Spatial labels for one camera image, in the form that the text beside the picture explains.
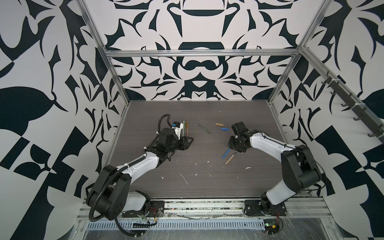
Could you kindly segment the blue pen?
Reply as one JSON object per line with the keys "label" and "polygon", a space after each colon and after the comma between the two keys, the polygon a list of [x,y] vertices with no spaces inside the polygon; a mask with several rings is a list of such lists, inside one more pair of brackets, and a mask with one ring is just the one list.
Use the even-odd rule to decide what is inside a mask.
{"label": "blue pen", "polygon": [[223,154],[223,156],[222,156],[222,159],[225,159],[225,157],[228,155],[228,153],[230,152],[230,150],[231,149],[227,149],[226,151],[225,151],[225,153]]}

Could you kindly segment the tan pen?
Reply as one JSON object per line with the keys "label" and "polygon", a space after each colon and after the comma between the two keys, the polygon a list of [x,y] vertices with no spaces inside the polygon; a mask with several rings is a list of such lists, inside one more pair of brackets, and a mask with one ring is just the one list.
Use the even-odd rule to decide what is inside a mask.
{"label": "tan pen", "polygon": [[228,164],[231,162],[231,160],[236,156],[236,154],[237,154],[237,152],[234,152],[234,153],[229,157],[229,159],[225,162],[225,164],[228,165]]}

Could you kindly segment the brown pen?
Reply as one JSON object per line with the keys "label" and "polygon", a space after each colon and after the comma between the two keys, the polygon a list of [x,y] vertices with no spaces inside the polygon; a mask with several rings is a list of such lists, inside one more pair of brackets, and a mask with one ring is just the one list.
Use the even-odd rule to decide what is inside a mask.
{"label": "brown pen", "polygon": [[186,137],[189,136],[189,122],[186,121]]}

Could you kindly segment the light green pen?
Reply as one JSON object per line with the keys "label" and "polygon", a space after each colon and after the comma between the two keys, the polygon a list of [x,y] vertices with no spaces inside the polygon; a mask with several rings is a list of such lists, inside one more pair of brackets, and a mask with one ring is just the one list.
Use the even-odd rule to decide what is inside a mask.
{"label": "light green pen", "polygon": [[186,121],[183,121],[182,137],[187,136],[187,124]]}

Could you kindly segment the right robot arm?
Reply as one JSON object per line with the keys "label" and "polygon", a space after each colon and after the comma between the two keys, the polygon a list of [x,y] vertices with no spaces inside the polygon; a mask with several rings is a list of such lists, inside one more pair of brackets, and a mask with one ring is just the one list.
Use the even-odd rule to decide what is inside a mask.
{"label": "right robot arm", "polygon": [[286,200],[322,180],[320,166],[307,146],[290,145],[261,131],[250,131],[243,122],[232,125],[232,130],[235,135],[229,139],[230,149],[237,153],[245,153],[250,148],[260,150],[282,165],[282,180],[261,195],[257,208],[246,204],[245,215],[273,215]]}

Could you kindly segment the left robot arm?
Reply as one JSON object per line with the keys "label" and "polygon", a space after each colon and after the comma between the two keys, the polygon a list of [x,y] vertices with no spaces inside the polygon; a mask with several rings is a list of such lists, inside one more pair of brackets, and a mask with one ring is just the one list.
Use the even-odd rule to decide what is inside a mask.
{"label": "left robot arm", "polygon": [[87,195],[89,220],[96,222],[102,218],[116,219],[124,210],[129,195],[140,197],[137,203],[141,206],[132,207],[131,210],[143,209],[150,197],[138,191],[129,193],[130,186],[145,173],[170,160],[176,151],[185,151],[191,146],[194,138],[181,136],[180,133],[181,128],[164,128],[158,132],[153,143],[144,149],[142,156],[118,167],[104,167]]}

